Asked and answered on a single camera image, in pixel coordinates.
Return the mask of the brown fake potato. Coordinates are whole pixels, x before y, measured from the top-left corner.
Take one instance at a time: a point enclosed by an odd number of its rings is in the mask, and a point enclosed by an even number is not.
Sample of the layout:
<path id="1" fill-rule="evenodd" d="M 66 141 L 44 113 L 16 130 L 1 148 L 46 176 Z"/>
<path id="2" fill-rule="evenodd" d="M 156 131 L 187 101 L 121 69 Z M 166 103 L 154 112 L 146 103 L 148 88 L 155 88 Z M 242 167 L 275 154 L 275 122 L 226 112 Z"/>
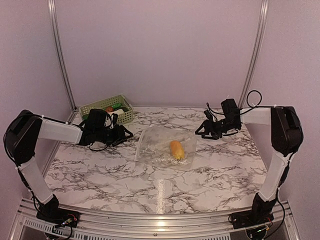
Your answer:
<path id="1" fill-rule="evenodd" d="M 108 107 L 105 108 L 105 111 L 106 111 L 107 113 L 110 113 L 110 112 L 113 112 L 114 109 L 113 109 L 112 106 L 108 106 Z"/>

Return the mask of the clear polka dot zip bag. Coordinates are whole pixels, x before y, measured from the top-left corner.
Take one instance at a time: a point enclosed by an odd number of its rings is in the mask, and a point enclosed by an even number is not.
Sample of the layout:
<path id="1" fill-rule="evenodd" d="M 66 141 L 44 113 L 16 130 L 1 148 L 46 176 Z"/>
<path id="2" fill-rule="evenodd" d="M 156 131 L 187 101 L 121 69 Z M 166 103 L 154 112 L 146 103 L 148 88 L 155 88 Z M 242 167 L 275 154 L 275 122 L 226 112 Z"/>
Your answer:
<path id="1" fill-rule="evenodd" d="M 179 141 L 182 144 L 185 154 L 183 159 L 177 160 L 172 156 L 171 141 Z M 154 167 L 186 171 L 193 164 L 196 148 L 197 137 L 192 132 L 151 126 L 144 129 L 140 135 L 135 161 Z"/>

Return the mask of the green fake cucumber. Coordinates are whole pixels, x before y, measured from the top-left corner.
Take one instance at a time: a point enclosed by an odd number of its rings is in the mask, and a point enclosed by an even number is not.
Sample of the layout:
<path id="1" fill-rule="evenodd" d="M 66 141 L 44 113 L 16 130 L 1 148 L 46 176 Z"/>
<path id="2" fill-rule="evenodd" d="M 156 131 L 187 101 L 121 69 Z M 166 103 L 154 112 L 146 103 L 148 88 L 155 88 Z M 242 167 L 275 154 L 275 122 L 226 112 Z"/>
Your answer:
<path id="1" fill-rule="evenodd" d="M 114 111 L 116 111 L 116 110 L 118 110 L 118 109 L 121 109 L 122 104 L 121 104 L 121 103 L 115 103 L 115 104 L 109 105 L 109 106 L 113 107 Z"/>

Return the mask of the green fake pepper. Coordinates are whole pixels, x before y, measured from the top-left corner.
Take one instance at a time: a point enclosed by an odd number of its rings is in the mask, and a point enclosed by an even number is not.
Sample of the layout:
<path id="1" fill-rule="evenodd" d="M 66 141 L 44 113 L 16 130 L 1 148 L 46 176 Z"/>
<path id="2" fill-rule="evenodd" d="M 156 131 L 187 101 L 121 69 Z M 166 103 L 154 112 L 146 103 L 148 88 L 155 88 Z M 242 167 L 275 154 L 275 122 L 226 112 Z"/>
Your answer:
<path id="1" fill-rule="evenodd" d="M 121 109 L 122 109 L 124 112 L 128 112 L 128 111 L 129 111 L 129 109 L 128 109 L 127 107 L 124 107 L 124 106 L 122 106 Z"/>

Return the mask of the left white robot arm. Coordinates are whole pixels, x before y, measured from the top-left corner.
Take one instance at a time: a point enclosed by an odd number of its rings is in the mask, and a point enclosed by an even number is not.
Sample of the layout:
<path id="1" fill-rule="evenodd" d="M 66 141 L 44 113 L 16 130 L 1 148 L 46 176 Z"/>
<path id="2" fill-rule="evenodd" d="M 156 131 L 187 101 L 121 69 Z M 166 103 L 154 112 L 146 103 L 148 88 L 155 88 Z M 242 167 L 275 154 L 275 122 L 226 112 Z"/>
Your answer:
<path id="1" fill-rule="evenodd" d="M 40 142 L 67 143 L 92 147 L 101 143 L 115 147 L 133 137 L 125 126 L 118 123 L 116 113 L 91 109 L 86 119 L 75 124 L 22 110 L 3 134 L 3 147 L 35 202 L 44 207 L 44 215 L 53 223 L 63 219 L 59 201 L 47 185 L 36 161 Z"/>

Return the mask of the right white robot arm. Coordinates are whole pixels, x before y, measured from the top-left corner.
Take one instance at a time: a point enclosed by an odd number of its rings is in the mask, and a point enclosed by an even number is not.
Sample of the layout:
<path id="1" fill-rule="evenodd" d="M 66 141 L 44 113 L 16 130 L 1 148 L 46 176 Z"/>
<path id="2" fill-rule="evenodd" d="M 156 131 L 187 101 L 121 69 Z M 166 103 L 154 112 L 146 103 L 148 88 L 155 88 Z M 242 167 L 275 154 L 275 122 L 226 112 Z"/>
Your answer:
<path id="1" fill-rule="evenodd" d="M 255 195 L 247 219 L 258 224 L 277 202 L 277 192 L 287 178 L 291 160 L 299 150 L 304 134 L 300 119 L 293 106 L 253 106 L 239 108 L 233 98 L 221 102 L 221 120 L 214 120 L 211 108 L 204 111 L 206 120 L 195 131 L 203 139 L 219 140 L 238 133 L 243 124 L 265 125 L 271 129 L 272 156 L 266 178 Z"/>

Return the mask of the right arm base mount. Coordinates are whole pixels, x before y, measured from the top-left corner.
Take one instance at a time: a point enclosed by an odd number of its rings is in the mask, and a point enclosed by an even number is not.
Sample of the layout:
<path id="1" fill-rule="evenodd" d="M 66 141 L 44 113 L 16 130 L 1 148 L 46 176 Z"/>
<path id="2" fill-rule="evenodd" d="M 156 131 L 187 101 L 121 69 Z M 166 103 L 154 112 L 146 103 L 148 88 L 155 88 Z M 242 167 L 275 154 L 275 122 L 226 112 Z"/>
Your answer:
<path id="1" fill-rule="evenodd" d="M 253 227 L 247 232 L 249 237 L 262 236 L 273 226 L 274 216 L 272 213 L 277 199 L 264 201 L 258 194 L 255 195 L 250 210 L 233 212 L 229 215 L 228 221 L 232 224 L 234 229 L 241 229 L 247 227 Z"/>

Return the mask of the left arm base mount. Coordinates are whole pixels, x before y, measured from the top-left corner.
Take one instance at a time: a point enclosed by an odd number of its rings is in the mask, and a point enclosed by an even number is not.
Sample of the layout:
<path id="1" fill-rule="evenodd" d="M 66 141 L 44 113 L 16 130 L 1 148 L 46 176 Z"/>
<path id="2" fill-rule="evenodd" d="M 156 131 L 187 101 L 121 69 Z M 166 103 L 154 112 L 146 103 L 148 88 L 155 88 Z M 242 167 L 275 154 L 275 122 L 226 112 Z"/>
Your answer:
<path id="1" fill-rule="evenodd" d="M 47 240 L 70 240 L 74 236 L 74 229 L 77 227 L 80 219 L 78 211 L 60 208 L 57 202 L 53 202 L 52 206 L 49 203 L 42 204 L 35 198 L 33 198 L 33 206 L 37 211 L 36 217 L 38 219 L 54 224 L 52 232 L 63 227 L 69 228 L 67 237 L 45 232 L 44 235 Z"/>

